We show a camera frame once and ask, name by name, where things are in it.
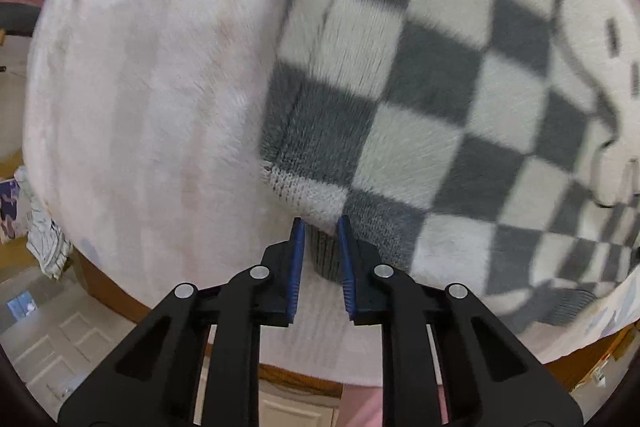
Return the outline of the grey white checkered sweater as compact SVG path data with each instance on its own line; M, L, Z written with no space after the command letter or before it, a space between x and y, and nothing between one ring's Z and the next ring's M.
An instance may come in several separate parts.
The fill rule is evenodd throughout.
M639 260L630 0L292 0L260 156L338 282L336 222L462 283L513 332L566 326Z

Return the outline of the crumpled white cloth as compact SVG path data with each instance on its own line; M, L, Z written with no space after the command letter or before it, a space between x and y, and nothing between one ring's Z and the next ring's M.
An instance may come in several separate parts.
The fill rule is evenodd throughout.
M29 205L26 247L37 259L42 273L57 281L65 271L73 245L36 196L25 166L15 170L14 179Z

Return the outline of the white patterned bed sheet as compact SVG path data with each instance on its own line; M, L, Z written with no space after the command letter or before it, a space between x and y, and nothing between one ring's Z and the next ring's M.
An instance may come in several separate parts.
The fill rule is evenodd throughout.
M299 311L265 335L262 361L376 386L378 331L349 324L340 281L314 271L309 223L271 190L260 156L291 1L46 0L28 58L26 169L70 241L148 306L183 281L228 281L303 218ZM638 265L574 322L514 334L550 362L622 329L639 316Z

